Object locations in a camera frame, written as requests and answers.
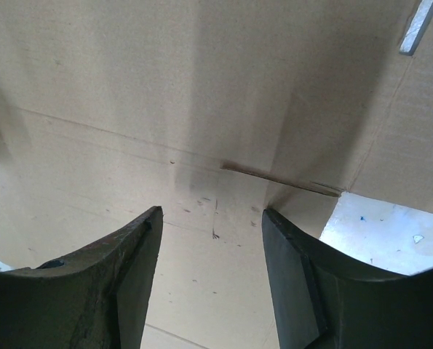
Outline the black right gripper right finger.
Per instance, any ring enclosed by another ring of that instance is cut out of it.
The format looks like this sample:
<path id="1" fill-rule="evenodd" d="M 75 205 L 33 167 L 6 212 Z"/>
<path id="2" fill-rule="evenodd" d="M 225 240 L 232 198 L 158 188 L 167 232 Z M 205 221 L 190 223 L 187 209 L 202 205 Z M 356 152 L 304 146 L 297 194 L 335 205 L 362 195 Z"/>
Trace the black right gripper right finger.
<path id="1" fill-rule="evenodd" d="M 368 265 L 270 208 L 262 234 L 281 348 L 433 348 L 433 268 Z"/>

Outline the brown cardboard box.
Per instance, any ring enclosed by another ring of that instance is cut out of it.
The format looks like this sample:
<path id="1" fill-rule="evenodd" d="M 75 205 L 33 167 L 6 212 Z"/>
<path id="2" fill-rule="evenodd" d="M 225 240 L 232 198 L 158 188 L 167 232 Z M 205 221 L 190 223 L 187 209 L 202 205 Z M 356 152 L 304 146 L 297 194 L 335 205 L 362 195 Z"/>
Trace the brown cardboard box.
<path id="1" fill-rule="evenodd" d="M 270 206 L 433 266 L 433 19 L 417 1 L 0 1 L 0 260 L 160 206 L 143 346 L 277 348 Z"/>

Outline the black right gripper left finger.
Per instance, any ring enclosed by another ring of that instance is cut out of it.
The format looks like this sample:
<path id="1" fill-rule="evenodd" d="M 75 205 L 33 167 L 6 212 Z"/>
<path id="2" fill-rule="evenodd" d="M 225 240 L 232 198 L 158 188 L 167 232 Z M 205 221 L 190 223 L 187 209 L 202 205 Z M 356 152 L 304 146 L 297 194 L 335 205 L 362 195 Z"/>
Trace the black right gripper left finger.
<path id="1" fill-rule="evenodd" d="M 0 348 L 139 348 L 162 229 L 153 206 L 70 254 L 0 271 Z"/>

